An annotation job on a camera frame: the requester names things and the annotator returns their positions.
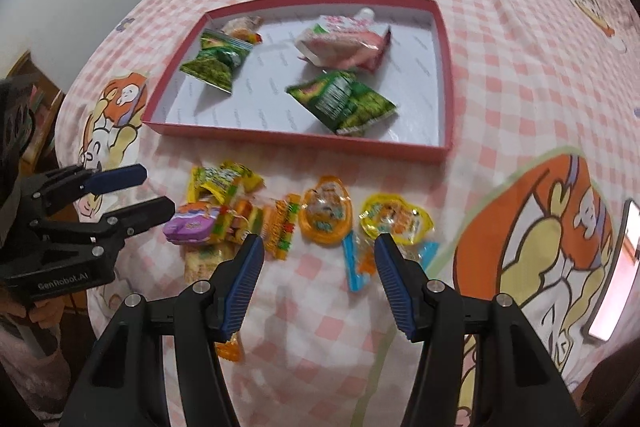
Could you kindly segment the pink fuzzy sleeve forearm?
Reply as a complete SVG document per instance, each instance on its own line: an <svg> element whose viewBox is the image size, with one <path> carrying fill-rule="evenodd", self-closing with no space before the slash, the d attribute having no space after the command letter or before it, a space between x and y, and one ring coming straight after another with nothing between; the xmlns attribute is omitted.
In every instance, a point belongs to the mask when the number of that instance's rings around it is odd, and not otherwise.
<svg viewBox="0 0 640 427"><path fill-rule="evenodd" d="M53 326L50 332L56 349L38 358L17 327L1 315L1 363L6 373L43 425L57 426L70 391L70 366L60 347L60 326Z"/></svg>

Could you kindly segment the operator's left hand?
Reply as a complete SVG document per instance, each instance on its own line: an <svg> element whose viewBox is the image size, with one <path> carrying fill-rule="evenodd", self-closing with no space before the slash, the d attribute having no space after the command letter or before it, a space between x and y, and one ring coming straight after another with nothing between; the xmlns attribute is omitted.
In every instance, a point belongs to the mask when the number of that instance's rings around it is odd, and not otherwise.
<svg viewBox="0 0 640 427"><path fill-rule="evenodd" d="M14 300L11 295L4 289L1 289L0 296L0 312L10 314L20 319L29 318L32 323L38 324L42 329L50 329L60 324L65 309L65 300L63 297L40 300L35 303L29 311Z"/></svg>

